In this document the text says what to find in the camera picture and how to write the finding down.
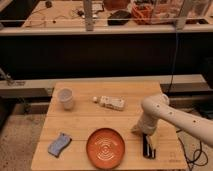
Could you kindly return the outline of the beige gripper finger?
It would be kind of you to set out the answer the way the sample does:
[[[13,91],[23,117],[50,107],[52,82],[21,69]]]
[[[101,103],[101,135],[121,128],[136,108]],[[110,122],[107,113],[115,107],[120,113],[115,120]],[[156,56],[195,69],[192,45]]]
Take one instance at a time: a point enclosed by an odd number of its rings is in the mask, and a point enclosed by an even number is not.
[[[147,142],[148,142],[150,148],[152,150],[155,150],[156,146],[157,146],[157,138],[156,138],[156,136],[155,135],[148,135],[146,137],[146,139],[147,139]]]

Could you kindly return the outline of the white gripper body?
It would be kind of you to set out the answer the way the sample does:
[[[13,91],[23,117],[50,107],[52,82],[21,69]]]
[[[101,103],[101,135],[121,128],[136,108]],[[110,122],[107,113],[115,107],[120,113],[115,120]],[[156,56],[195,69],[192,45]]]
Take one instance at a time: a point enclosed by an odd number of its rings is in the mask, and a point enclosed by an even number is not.
[[[136,135],[152,135],[157,128],[158,120],[150,114],[144,112],[138,122],[132,127],[131,132]]]

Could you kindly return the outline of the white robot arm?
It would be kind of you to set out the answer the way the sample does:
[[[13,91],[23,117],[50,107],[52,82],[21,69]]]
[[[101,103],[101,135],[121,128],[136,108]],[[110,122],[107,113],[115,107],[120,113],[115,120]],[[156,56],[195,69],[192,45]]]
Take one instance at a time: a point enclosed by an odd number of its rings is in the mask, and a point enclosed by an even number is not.
[[[158,120],[162,119],[213,148],[213,121],[172,108],[169,103],[169,98],[165,94],[144,98],[141,102],[143,113],[131,132],[138,136],[153,135]]]

